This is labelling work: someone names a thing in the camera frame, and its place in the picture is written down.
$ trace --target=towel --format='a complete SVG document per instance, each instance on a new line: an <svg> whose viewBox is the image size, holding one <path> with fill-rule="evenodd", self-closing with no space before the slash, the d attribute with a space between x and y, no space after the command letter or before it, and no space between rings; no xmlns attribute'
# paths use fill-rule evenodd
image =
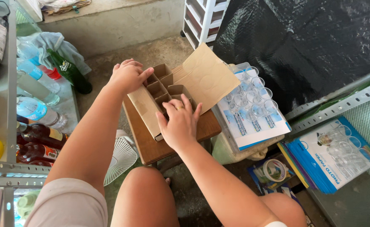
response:
<svg viewBox="0 0 370 227"><path fill-rule="evenodd" d="M60 32L41 32L35 38L30 40L30 43L35 46L39 51L39 63L52 70L52 62L48 60L49 54L47 49L52 49L63 58L67 59L81 72L86 75L91 72L91 68L84 62L84 58L78 53L78 50L69 42L64 41L64 37Z"/></svg>

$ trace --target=white fan grille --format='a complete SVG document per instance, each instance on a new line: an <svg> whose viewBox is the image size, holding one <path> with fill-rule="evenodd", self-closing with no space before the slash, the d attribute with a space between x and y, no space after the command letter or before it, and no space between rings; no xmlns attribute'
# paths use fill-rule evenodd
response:
<svg viewBox="0 0 370 227"><path fill-rule="evenodd" d="M115 140L112 158L115 158L116 163L108 168L104 179L104 186L111 183L129 169L136 162L137 153L125 138L119 137Z"/></svg>

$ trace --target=sprite logo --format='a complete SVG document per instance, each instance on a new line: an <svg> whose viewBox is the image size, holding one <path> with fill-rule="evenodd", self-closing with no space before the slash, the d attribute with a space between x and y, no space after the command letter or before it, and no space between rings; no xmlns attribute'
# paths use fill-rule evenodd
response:
<svg viewBox="0 0 370 227"><path fill-rule="evenodd" d="M63 61L63 65L60 66L60 70L66 71L69 67L70 63L68 63L66 60Z"/></svg>

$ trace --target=wooden tabletop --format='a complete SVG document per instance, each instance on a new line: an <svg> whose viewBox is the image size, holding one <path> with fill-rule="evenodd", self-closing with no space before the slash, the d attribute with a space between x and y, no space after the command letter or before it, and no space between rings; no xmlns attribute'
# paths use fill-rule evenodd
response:
<svg viewBox="0 0 370 227"><path fill-rule="evenodd" d="M150 165L153 162L157 162L175 153L175 151L167 145L165 140L159 142L154 140L128 96L125 96L123 99L123 107L143 165ZM212 110L208 110L200 116L196 130L196 139L198 142L216 136L220 132L221 126Z"/></svg>

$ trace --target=black plastic sheet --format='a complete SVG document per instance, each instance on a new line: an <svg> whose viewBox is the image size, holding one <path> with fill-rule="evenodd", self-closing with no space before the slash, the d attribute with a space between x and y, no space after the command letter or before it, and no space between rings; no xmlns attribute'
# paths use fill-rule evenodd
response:
<svg viewBox="0 0 370 227"><path fill-rule="evenodd" d="M213 51L257 67L286 114L370 72L370 0L233 0Z"/></svg>

